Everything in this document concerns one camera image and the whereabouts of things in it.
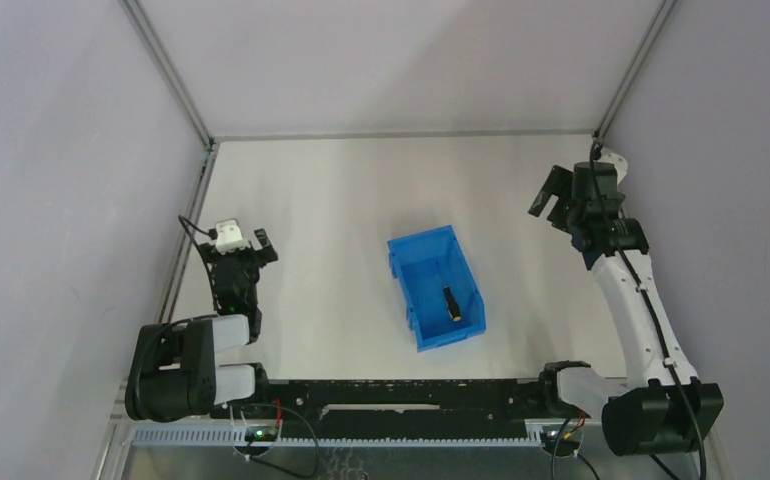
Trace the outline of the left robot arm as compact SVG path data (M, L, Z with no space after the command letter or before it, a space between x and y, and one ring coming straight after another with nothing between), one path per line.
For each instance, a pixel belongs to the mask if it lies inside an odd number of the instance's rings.
M274 392L256 379L255 366L222 366L217 356L258 340L257 285L262 268L277 261L278 254L263 229L255 230L254 242L231 223L215 231L213 241L197 247L207 270L212 312L139 331L124 398L133 420L174 422L206 415L230 400L251 417L272 407Z

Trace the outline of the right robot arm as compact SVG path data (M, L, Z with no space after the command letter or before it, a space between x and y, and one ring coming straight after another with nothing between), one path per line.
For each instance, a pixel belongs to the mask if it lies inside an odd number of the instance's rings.
M616 168L606 162L554 166L528 212L568 234L608 305L621 344L626 382L584 361L557 361L539 375L540 406L553 416L579 411L600 421L617 456L702 452L724 407L670 325L641 224L624 217Z

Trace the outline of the black yellow screwdriver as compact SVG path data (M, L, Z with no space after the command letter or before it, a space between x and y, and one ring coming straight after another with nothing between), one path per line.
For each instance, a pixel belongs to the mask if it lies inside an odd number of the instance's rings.
M460 322L462 320L462 312L452 288L449 285L444 285L442 293L448 316L453 322Z

